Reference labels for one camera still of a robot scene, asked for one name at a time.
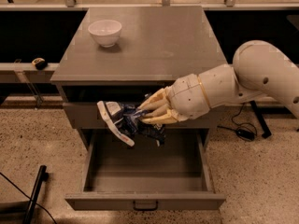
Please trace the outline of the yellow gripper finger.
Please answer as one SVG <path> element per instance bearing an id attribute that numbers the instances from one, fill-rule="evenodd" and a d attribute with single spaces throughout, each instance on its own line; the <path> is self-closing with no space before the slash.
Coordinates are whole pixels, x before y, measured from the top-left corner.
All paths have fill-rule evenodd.
<path id="1" fill-rule="evenodd" d="M 147 110 L 146 118 L 156 118 L 166 114 L 169 108 L 169 101 L 166 95 L 166 89 L 159 89 L 153 93 L 139 107 L 141 110 Z"/>
<path id="2" fill-rule="evenodd" d="M 173 109 L 167 109 L 166 113 L 153 118 L 142 118 L 141 121 L 146 124 L 172 124 L 178 122 L 179 113 Z"/>

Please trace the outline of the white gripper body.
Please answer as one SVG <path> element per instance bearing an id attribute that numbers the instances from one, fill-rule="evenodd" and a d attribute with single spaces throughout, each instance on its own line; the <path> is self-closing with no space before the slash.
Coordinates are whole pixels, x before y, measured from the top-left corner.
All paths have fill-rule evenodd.
<path id="1" fill-rule="evenodd" d="M 171 113 L 177 121 L 197 119 L 210 110 L 202 85 L 195 74 L 178 78 L 166 89 L 166 94 Z"/>

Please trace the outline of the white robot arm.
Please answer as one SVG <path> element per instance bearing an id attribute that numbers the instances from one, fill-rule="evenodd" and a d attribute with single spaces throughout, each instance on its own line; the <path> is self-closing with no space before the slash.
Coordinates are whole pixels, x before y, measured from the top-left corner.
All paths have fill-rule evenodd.
<path id="1" fill-rule="evenodd" d="M 152 94 L 139 108 L 148 112 L 143 122 L 171 124 L 197 119 L 221 105 L 265 95 L 299 118 L 299 68 L 272 44 L 253 40 L 236 50 L 231 64 L 180 77 Z"/>

